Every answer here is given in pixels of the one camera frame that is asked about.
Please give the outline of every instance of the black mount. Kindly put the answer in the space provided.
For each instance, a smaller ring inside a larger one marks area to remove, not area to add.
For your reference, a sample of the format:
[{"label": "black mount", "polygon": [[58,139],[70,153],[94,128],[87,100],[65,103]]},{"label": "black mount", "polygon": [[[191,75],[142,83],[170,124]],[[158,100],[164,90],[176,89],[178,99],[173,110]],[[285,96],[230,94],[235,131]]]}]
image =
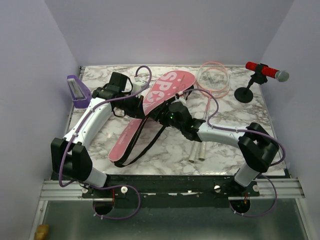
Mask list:
[{"label": "black mount", "polygon": [[267,77],[262,74],[262,69],[264,67],[268,67],[268,65],[265,64],[258,64],[254,70],[254,74],[251,75],[251,79],[248,83],[248,86],[246,87],[239,87],[237,90],[234,92],[234,97],[237,99],[239,102],[247,104],[252,101],[254,98],[254,94],[252,91],[249,89],[254,83],[257,83],[259,85],[266,83]]},{"label": "black mount", "polygon": [[[110,175],[109,186],[130,185],[141,194],[141,208],[229,208],[228,197],[258,197],[253,190],[257,184],[252,181],[245,191],[236,191],[230,186],[233,176],[201,175]],[[123,194],[120,188],[97,190],[89,188],[83,193],[84,199],[112,198],[115,209],[135,209],[137,194],[128,189]],[[107,214],[112,209],[112,202],[94,202],[98,214]]]},{"label": "black mount", "polygon": [[[248,130],[269,135],[258,123],[252,122]],[[243,154],[246,164],[259,173],[268,171],[272,161],[279,151],[279,145],[270,138],[246,132],[239,137],[238,146]]]}]

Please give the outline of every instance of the microphone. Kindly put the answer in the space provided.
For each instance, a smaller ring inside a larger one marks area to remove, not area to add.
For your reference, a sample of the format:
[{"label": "microphone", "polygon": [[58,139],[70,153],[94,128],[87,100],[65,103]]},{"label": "microphone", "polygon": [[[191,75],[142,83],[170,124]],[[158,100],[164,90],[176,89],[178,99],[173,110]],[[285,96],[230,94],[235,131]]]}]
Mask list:
[{"label": "microphone", "polygon": [[[257,63],[248,61],[245,65],[245,68],[251,71],[255,71],[257,66]],[[285,82],[289,79],[289,73],[287,71],[279,71],[268,66],[264,66],[261,70],[261,73],[267,77],[277,79],[279,82]]]}]

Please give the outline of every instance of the purple object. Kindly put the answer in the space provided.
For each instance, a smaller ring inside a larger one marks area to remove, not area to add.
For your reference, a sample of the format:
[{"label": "purple object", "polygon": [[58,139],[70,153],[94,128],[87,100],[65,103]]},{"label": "purple object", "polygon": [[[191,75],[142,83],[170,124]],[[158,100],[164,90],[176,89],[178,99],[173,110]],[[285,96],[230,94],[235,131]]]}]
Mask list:
[{"label": "purple object", "polygon": [[66,81],[71,92],[74,107],[76,109],[87,108],[92,99],[89,88],[76,75],[69,75]]}]

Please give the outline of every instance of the gray wall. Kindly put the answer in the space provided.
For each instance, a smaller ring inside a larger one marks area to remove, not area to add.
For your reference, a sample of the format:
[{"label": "gray wall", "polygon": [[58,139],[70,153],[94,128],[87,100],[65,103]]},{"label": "gray wall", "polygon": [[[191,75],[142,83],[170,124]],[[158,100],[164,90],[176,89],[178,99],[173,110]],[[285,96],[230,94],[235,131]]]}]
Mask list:
[{"label": "gray wall", "polygon": [[262,63],[287,70],[285,83],[263,85],[289,171],[299,177],[320,236],[320,1],[295,0]]},{"label": "gray wall", "polygon": [[259,61],[293,0],[45,0],[81,65]]},{"label": "gray wall", "polygon": [[4,0],[0,7],[0,239],[27,239],[50,143],[71,107],[66,76],[78,71],[43,0]]}]

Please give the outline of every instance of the microphone stand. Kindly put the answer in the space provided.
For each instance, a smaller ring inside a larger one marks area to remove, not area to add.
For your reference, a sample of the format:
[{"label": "microphone stand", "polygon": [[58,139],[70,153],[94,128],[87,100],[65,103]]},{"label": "microphone stand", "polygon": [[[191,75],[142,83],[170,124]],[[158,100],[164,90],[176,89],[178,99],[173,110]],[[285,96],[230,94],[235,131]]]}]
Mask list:
[{"label": "microphone stand", "polygon": [[263,75],[261,72],[264,67],[268,67],[268,65],[260,63],[256,66],[254,70],[254,74],[250,76],[251,79],[248,83],[248,86],[239,87],[237,90],[235,90],[234,92],[235,99],[237,99],[239,102],[244,104],[250,103],[252,101],[252,99],[254,98],[254,94],[250,90],[250,87],[254,83],[261,85],[268,81],[267,77]]}]

